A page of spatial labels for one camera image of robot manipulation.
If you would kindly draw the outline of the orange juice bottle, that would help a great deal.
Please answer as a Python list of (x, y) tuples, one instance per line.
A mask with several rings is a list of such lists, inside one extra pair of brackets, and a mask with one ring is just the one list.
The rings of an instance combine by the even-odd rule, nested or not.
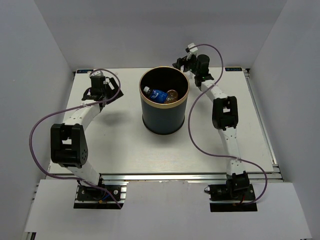
[(164, 104), (171, 104), (171, 103), (175, 103), (179, 100), (179, 94), (176, 90), (168, 90), (167, 92), (167, 98), (164, 101)]

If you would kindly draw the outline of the clear bottle blue label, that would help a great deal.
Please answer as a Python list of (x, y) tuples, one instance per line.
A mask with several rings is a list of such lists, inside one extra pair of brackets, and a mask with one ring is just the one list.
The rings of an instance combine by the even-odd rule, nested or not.
[(143, 92), (154, 103), (164, 104), (168, 98), (168, 94), (164, 91), (151, 89), (148, 86), (145, 86)]

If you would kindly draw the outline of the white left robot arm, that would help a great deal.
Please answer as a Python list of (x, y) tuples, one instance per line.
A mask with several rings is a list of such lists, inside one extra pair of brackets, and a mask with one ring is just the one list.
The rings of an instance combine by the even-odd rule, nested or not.
[(106, 187), (101, 184), (101, 174), (89, 163), (89, 150), (85, 131), (103, 108), (123, 96), (113, 77), (90, 76), (91, 87), (81, 98), (81, 107), (63, 123), (55, 123), (50, 129), (51, 161), (68, 169), (77, 178), (90, 183), (88, 193), (99, 200), (105, 196)]

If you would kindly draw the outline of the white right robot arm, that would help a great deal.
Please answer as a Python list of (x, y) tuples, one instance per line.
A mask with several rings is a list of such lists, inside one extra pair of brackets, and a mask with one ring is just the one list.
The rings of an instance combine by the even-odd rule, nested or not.
[(235, 96), (226, 95), (218, 87), (217, 82), (209, 73), (209, 63), (210, 58), (207, 55), (191, 54), (178, 58), (172, 66), (178, 70), (183, 68), (184, 72), (191, 72), (201, 94), (206, 95), (212, 102), (212, 124), (220, 135), (224, 154), (212, 153), (211, 155), (228, 159), (225, 192), (229, 198), (236, 200), (250, 185), (237, 142), (238, 102)]

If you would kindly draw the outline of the dark blue round bin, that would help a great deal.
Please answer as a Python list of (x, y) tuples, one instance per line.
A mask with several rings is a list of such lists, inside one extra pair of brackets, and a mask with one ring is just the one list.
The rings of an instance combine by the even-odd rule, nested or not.
[[(177, 92), (177, 100), (172, 103), (159, 103), (144, 91), (157, 90), (167, 93)], [(158, 66), (145, 72), (139, 81), (139, 94), (142, 107), (142, 121), (145, 127), (158, 135), (170, 135), (178, 131), (185, 122), (185, 113), (190, 82), (180, 70), (170, 66)]]

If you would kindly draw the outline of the left blue corner sticker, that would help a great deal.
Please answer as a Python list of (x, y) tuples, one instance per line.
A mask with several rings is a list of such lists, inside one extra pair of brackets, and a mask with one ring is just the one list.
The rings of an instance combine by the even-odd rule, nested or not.
[(92, 71), (93, 69), (78, 69), (76, 74), (90, 74)]

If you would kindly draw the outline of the blue corner sticker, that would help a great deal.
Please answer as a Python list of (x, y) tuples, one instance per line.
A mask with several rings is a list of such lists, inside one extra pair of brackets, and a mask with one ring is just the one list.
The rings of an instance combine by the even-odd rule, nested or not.
[(93, 69), (78, 69), (76, 74), (90, 74), (92, 71)]
[(226, 72), (242, 72), (243, 69), (241, 67), (225, 67)]

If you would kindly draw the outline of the right blue corner sticker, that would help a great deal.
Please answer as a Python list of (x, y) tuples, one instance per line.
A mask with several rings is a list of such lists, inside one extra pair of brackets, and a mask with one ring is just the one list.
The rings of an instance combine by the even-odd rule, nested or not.
[(226, 72), (242, 72), (243, 69), (241, 67), (225, 67)]

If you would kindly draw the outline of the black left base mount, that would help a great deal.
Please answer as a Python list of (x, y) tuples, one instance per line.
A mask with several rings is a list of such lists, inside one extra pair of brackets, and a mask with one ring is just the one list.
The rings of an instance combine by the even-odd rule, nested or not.
[[(127, 193), (125, 184), (104, 184), (103, 187), (113, 195), (121, 207), (124, 205)], [(83, 210), (120, 210), (120, 207), (109, 193), (84, 184), (77, 186), (73, 208)]]

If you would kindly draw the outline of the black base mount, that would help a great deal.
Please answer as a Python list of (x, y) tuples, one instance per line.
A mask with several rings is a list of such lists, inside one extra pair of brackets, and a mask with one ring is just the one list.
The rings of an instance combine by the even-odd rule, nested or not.
[[(104, 184), (103, 187), (113, 195), (121, 207), (124, 205), (127, 193), (125, 184)], [(84, 184), (77, 186), (73, 208), (83, 210), (120, 210), (120, 207), (109, 193)]]
[(232, 174), (225, 184), (211, 184), (204, 188), (210, 195), (212, 213), (257, 212), (256, 195), (248, 174)]

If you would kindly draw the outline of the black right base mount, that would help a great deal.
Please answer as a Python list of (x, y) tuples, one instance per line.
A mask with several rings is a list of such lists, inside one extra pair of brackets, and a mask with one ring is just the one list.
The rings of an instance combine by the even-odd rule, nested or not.
[(248, 174), (232, 174), (225, 184), (211, 184), (204, 188), (210, 195), (212, 213), (257, 212), (256, 195)]

